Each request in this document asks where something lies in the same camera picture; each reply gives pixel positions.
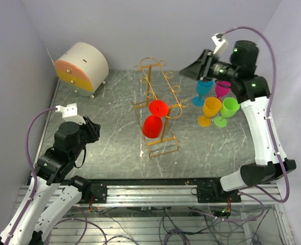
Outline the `orange wine glass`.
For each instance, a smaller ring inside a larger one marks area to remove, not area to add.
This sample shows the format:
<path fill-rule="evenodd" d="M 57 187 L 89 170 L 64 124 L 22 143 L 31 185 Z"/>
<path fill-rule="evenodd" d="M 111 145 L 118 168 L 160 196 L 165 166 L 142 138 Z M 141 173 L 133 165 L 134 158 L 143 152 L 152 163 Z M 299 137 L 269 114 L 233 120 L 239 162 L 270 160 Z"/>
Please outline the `orange wine glass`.
<path fill-rule="evenodd" d="M 211 124 L 211 118 L 214 117 L 222 107 L 222 102 L 217 97 L 208 97 L 203 105 L 203 115 L 198 117 L 198 124 L 202 127 L 208 127 Z"/>

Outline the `red wine glass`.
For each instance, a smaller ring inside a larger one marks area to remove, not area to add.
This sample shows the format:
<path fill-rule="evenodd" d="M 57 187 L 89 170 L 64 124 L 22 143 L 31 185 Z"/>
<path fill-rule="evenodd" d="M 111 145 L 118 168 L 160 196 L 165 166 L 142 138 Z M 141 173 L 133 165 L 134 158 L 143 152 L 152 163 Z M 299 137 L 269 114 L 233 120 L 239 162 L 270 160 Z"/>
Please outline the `red wine glass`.
<path fill-rule="evenodd" d="M 162 100 L 154 100 L 148 107 L 150 116 L 146 118 L 142 126 L 142 133 L 147 138 L 157 138 L 161 134 L 163 121 L 169 112 L 169 106 Z"/>

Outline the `pink wine glass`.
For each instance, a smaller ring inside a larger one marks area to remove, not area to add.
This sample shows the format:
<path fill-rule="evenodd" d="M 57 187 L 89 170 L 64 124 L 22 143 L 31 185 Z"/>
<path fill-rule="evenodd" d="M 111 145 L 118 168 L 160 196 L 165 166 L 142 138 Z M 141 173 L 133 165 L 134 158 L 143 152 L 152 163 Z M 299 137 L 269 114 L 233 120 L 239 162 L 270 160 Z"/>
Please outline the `pink wine glass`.
<path fill-rule="evenodd" d="M 226 96 L 231 91 L 231 84 L 227 81 L 219 81 L 215 82 L 215 94 L 216 97 L 221 101 L 221 98 Z"/>

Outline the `blue wine glass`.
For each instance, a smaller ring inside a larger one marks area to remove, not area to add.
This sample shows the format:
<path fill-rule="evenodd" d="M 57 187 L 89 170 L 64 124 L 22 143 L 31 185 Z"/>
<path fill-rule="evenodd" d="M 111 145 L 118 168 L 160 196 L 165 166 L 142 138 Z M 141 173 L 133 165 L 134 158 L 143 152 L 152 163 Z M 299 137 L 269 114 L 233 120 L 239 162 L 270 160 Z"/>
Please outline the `blue wine glass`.
<path fill-rule="evenodd" d="M 211 91 L 213 85 L 214 85 L 214 82 L 212 80 L 210 80 L 210 81 L 198 80 L 197 85 L 196 85 L 197 96 L 195 96 L 192 99 L 193 105 L 195 105 L 197 107 L 202 107 L 205 102 L 204 96 L 207 95 Z"/>

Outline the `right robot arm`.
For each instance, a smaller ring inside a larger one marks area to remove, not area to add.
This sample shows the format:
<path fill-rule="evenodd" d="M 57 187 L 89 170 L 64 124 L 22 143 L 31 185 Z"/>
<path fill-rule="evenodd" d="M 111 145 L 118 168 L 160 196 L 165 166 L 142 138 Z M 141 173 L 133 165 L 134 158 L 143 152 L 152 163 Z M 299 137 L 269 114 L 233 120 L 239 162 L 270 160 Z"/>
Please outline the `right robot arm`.
<path fill-rule="evenodd" d="M 220 178 L 220 185 L 212 189 L 212 196 L 223 202 L 230 196 L 230 191 L 287 179 L 288 174 L 296 169 L 296 162 L 288 159 L 277 136 L 269 109 L 272 94 L 267 81 L 255 74 L 257 45 L 248 40 L 236 41 L 229 63 L 220 61 L 219 49 L 204 50 L 179 74 L 195 81 L 215 79 L 229 82 L 246 117 L 255 148 L 255 162 Z"/>

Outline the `green wine glass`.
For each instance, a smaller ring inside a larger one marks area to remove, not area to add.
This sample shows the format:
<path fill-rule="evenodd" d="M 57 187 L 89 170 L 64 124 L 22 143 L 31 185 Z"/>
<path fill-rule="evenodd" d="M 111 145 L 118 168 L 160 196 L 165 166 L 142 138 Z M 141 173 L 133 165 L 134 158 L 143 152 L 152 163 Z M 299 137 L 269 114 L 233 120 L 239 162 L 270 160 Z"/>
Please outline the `green wine glass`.
<path fill-rule="evenodd" d="M 239 109 L 240 105 L 235 98 L 226 97 L 222 102 L 220 115 L 215 117 L 213 120 L 215 126 L 219 128 L 226 127 L 228 124 L 227 119 L 234 116 Z"/>

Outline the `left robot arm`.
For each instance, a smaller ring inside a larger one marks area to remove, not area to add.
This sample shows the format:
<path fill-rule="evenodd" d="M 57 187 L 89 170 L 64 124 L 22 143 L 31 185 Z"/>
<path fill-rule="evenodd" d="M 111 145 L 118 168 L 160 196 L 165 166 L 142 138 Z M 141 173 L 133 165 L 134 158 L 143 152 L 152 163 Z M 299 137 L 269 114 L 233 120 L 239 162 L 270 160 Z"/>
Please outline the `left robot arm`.
<path fill-rule="evenodd" d="M 90 182 L 74 176 L 61 195 L 47 206 L 66 175 L 76 167 L 80 153 L 86 152 L 86 145 L 99 140 L 100 129 L 87 116 L 83 117 L 83 123 L 67 121 L 59 125 L 53 146 L 37 161 L 37 177 L 0 233 L 0 244 L 44 244 L 52 228 L 74 204 L 91 198 Z"/>

